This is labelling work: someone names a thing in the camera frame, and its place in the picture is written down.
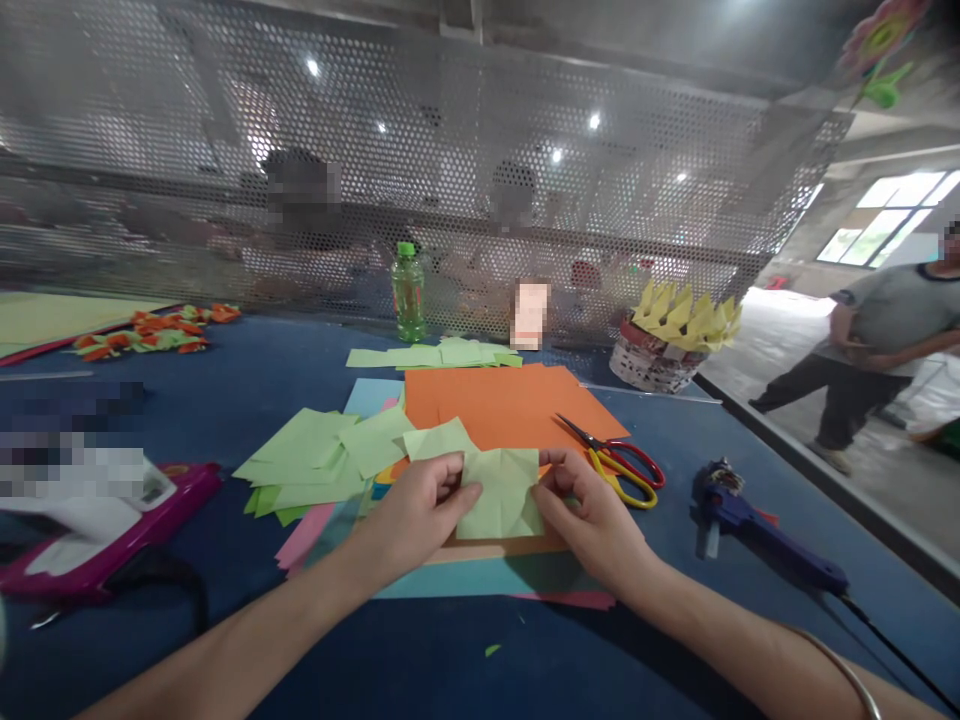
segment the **red scissors handle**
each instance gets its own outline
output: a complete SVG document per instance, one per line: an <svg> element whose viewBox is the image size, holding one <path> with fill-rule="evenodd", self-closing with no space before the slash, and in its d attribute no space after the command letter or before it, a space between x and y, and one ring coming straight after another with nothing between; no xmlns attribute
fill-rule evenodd
<svg viewBox="0 0 960 720"><path fill-rule="evenodd" d="M663 470L660 469L660 466L657 465L649 455L647 455L643 450L631 445L630 443L625 443L622 440L608 440L605 443L600 443L600 445L605 449L614 460L623 465L628 470L633 471L636 475L639 475L647 484L652 487L654 490L659 490L662 488L667 479L663 475ZM646 473L640 472L640 470L635 466L634 463L631 463L625 459L622 453L628 452L636 456L644 465L650 468L653 473L653 477L648 477Z"/></svg>

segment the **bracelet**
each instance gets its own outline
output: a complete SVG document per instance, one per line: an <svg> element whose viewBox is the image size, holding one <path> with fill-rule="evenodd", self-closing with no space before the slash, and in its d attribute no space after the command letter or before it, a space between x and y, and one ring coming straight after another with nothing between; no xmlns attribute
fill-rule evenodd
<svg viewBox="0 0 960 720"><path fill-rule="evenodd" d="M808 633L806 630L801 630L800 628L795 628L792 625L784 625L780 623L782 627L787 628L787 630L792 630L797 635L806 638L814 647L816 647L820 652L826 655L837 666L837 669L843 673L843 676L850 681L850 684L853 685L853 689L857 691L857 695L860 696L860 701L863 703L863 706L867 709L867 715L871 720L883 720L880 717L880 708L877 707L876 701L873 699L873 695L870 694L870 691L867 690L866 686L860 681L860 678L857 677L856 673L850 669L850 666L844 662L843 658L837 655L833 650L824 645L816 637Z"/></svg>

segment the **scissor blade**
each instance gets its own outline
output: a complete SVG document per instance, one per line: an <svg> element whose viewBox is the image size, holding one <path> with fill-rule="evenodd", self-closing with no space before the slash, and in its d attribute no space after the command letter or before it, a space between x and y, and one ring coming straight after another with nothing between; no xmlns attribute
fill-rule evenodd
<svg viewBox="0 0 960 720"><path fill-rule="evenodd" d="M566 423L567 427L569 427L571 430L573 430L573 432L575 432L575 433L577 434L577 437L580 438L580 441L581 441L584 445L586 445L587 447L594 447L593 437L591 437L590 435L587 435L587 433L585 433L583 430L581 430L580 428L578 428L578 427L577 427L576 425L574 425L572 422L570 422L569 420L567 420L567 419L566 419L563 415L561 415L560 413L557 413L557 417L560 418L561 420L563 420L563 422Z"/></svg>

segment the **pink flower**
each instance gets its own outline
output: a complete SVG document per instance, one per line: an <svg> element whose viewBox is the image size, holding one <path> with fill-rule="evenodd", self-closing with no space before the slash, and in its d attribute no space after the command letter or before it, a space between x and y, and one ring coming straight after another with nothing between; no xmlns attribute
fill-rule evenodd
<svg viewBox="0 0 960 720"><path fill-rule="evenodd" d="M863 74L903 45L929 7L930 0L885 0L854 28L843 46L840 64L853 74Z"/></svg>

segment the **yellow paper crown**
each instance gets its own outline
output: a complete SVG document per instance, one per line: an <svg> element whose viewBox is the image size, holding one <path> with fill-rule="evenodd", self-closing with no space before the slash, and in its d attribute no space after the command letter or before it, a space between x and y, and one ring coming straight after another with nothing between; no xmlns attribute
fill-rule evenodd
<svg viewBox="0 0 960 720"><path fill-rule="evenodd" d="M631 322L687 352L716 352L733 344L733 337L740 331L742 310L743 305L737 305L732 297L714 305L705 294L694 302L691 285L678 293L675 283L651 280L633 308Z"/></svg>

